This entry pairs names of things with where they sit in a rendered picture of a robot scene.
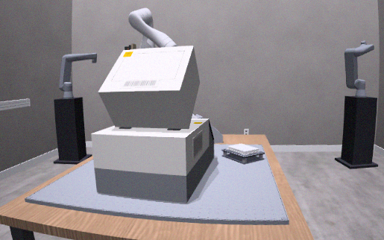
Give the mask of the white real-time pcr machine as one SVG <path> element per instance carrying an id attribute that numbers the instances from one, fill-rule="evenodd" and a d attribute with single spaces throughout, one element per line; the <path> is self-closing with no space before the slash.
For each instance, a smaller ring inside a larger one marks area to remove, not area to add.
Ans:
<path id="1" fill-rule="evenodd" d="M 98 91 L 114 126 L 91 133 L 97 193 L 189 201 L 214 158 L 199 85 L 194 46 L 121 53 Z"/>

